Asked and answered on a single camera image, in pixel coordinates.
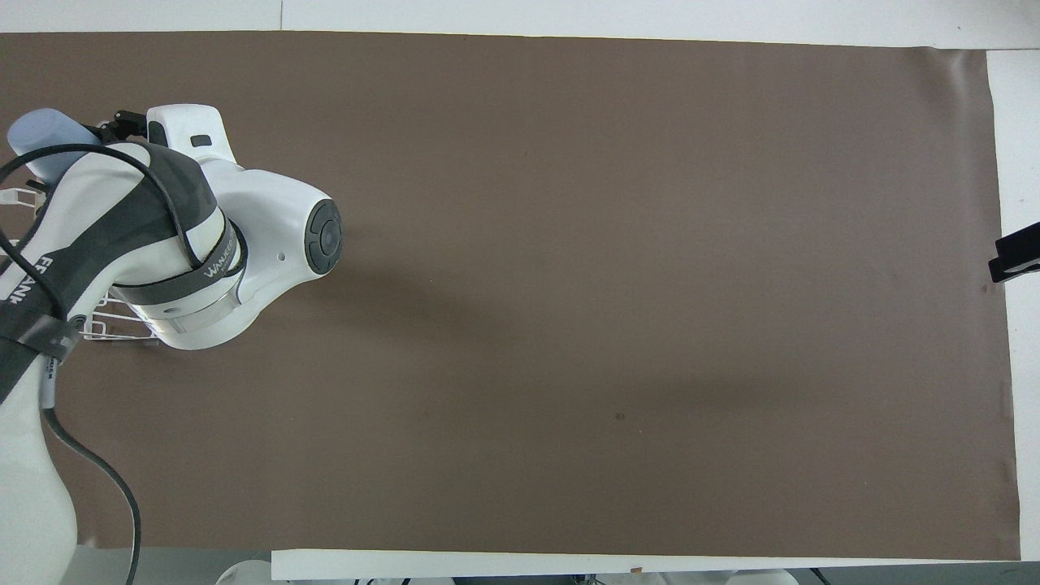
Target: gray strap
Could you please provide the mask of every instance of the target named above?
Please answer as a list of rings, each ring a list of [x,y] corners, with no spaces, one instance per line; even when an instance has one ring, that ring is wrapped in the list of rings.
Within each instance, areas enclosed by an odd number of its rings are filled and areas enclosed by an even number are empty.
[[[183,299],[220,280],[228,274],[238,250],[237,230],[224,218],[224,235],[209,258],[198,269],[166,280],[140,286],[112,286],[112,296],[131,305],[161,305]]]
[[[36,309],[4,302],[0,304],[0,338],[10,339],[30,350],[63,361],[80,339],[71,324]]]

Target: black clamp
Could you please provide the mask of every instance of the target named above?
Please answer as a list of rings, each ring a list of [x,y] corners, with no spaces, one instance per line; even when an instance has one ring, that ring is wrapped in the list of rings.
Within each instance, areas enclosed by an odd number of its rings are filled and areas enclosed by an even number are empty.
[[[75,325],[9,301],[0,303],[0,338],[58,361],[64,361],[82,337]]]
[[[130,136],[145,136],[148,134],[148,118],[144,113],[127,111],[121,109],[115,112],[111,122],[105,122],[100,127],[84,126],[95,136],[101,138],[102,144],[118,143]]]
[[[989,261],[993,282],[1037,271],[1040,271],[1040,223],[996,240],[996,257]]]

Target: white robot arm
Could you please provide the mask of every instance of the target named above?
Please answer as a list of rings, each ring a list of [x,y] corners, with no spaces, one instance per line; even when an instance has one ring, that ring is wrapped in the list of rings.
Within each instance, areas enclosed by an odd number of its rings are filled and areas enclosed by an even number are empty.
[[[47,201],[0,263],[0,583],[57,583],[71,559],[75,516],[38,409],[53,407],[48,380],[106,291],[165,344],[204,349],[327,274],[342,250],[335,203],[239,167],[216,109],[170,105],[141,118],[148,143],[101,146],[110,128],[96,135],[54,110],[26,115],[8,133],[19,154],[60,154],[29,162]]]

